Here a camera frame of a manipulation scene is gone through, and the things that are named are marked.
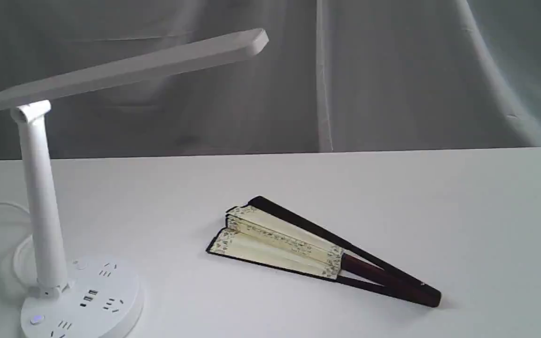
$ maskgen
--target desk lamp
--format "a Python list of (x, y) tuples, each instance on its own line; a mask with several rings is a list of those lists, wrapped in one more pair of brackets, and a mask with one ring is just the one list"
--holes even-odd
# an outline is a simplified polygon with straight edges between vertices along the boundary
[(138, 274), (120, 259), (66, 261), (45, 131), (49, 100), (246, 60), (266, 43), (261, 28), (236, 32), (0, 92), (0, 110), (11, 110), (19, 130), (37, 265), (37, 287), (21, 310), (27, 338), (121, 338), (144, 302)]

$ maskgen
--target table surface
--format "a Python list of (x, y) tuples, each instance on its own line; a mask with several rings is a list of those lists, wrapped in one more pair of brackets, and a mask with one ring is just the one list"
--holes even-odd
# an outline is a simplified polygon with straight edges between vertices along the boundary
[[(146, 286), (141, 337), (541, 336), (541, 148), (57, 160), (69, 259), (113, 254)], [(0, 161), (0, 200), (26, 203)], [(204, 252), (264, 195), (442, 291), (440, 308)], [(19, 334), (0, 207), (0, 337)]]

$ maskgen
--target hand fan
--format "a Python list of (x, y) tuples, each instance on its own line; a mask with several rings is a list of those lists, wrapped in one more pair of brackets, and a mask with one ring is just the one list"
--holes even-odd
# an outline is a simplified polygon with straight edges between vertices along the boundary
[[(227, 211), (206, 252), (430, 307), (442, 293), (262, 196)], [(369, 280), (342, 276), (347, 271)]]

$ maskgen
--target white cable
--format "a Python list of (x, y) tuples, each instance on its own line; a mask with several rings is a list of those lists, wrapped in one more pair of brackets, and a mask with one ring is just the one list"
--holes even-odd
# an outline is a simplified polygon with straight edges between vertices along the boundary
[[(29, 218), (31, 216), (30, 211), (28, 211), (28, 209), (26, 209), (25, 206), (19, 205), (18, 203), (2, 201), (0, 202), (0, 206), (11, 206), (11, 207), (16, 208), (17, 210), (24, 212), (26, 216), (28, 216)], [(22, 280), (22, 278), (20, 277), (21, 276), (20, 253), (22, 252), (22, 250), (24, 250), (24, 248), (30, 242), (32, 242), (32, 235), (28, 235), (26, 238), (24, 238), (24, 240), (22, 240), (20, 244), (18, 244), (18, 246), (14, 250), (14, 254), (11, 257), (11, 266), (12, 266), (14, 277), (17, 279), (18, 283), (20, 283), (24, 287), (28, 287), (30, 285), (29, 283)]]

